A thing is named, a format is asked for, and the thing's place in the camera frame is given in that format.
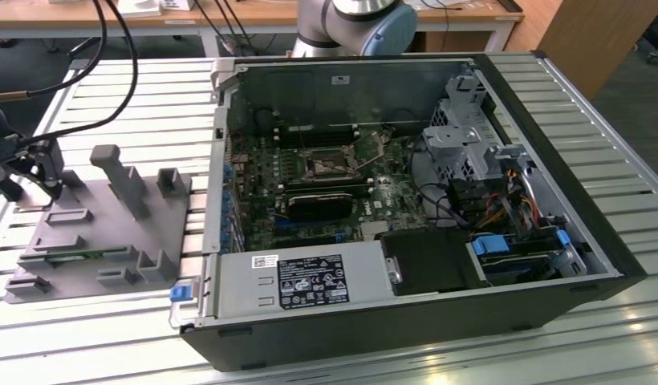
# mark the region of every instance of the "metal workbench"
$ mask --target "metal workbench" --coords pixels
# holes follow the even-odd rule
[[[224,374],[170,328],[168,290],[17,306],[2,302],[41,212],[0,200],[0,383],[658,383],[658,178],[549,61],[518,54],[492,60],[649,271],[642,283],[538,330]],[[194,176],[182,277],[200,272],[202,261],[210,62],[144,60],[138,94],[120,119],[61,139],[66,164],[85,179],[101,177],[89,155],[104,143],[122,147],[122,161],[142,175],[170,166]],[[101,62],[78,86],[58,92],[39,133],[106,117],[130,71],[129,61]]]

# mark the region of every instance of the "green circuit board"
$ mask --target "green circuit board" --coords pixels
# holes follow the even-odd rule
[[[235,138],[233,161],[245,249],[257,251],[344,243],[363,241],[365,237],[369,240],[371,235],[363,234],[365,224],[390,230],[428,226],[406,170],[411,140],[411,137],[392,139],[379,128],[361,129],[360,139],[335,148],[284,149],[271,137]],[[281,214],[283,204],[293,196],[280,188],[281,185],[327,183],[328,180],[343,182],[352,178],[371,183],[369,194],[353,199],[348,217],[299,223]],[[321,190],[313,190],[313,193],[321,193]]]

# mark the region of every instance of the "table leg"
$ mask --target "table leg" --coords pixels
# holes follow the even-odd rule
[[[214,33],[214,30],[210,28],[201,28],[198,30],[198,34],[201,35],[202,41],[202,49],[205,50],[206,58],[218,58],[220,57],[220,45],[218,45],[218,36]]]
[[[504,49],[514,26],[515,22],[496,22],[496,29],[491,33],[491,38],[488,39],[488,44],[484,51],[494,52]]]

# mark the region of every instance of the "floor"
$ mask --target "floor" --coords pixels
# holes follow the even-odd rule
[[[257,47],[265,48],[272,36],[253,39]],[[271,55],[283,55],[291,49],[295,38],[280,35],[268,48]],[[58,39],[58,53],[47,53],[41,40],[21,40],[15,47],[0,49],[0,92],[46,87],[61,81],[69,60],[67,51],[82,39]],[[200,38],[185,36],[137,39],[142,59],[202,57]],[[81,58],[89,58],[94,48]],[[104,59],[126,59],[128,49],[120,38],[112,38]],[[2,103],[10,123],[22,132],[35,130],[51,97],[22,102]],[[633,145],[650,167],[658,172],[658,63],[645,62],[645,53],[633,51],[618,72],[603,87],[594,101],[598,111]]]

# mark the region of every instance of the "wooden table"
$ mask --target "wooden table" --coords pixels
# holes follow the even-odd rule
[[[200,0],[222,34],[229,29],[213,1]],[[248,33],[293,34],[296,32],[296,0],[229,0]],[[476,0],[464,10],[450,10],[450,23],[443,10],[419,12],[420,31],[490,31],[487,51],[502,51],[522,13],[510,13],[496,0]],[[122,36],[122,29],[108,6],[109,35]],[[198,9],[164,10],[161,16],[130,18],[128,24],[137,36],[197,34],[206,56],[218,56],[217,35]],[[0,0],[0,39],[73,38],[101,35],[94,4],[89,0],[50,4],[46,0]]]

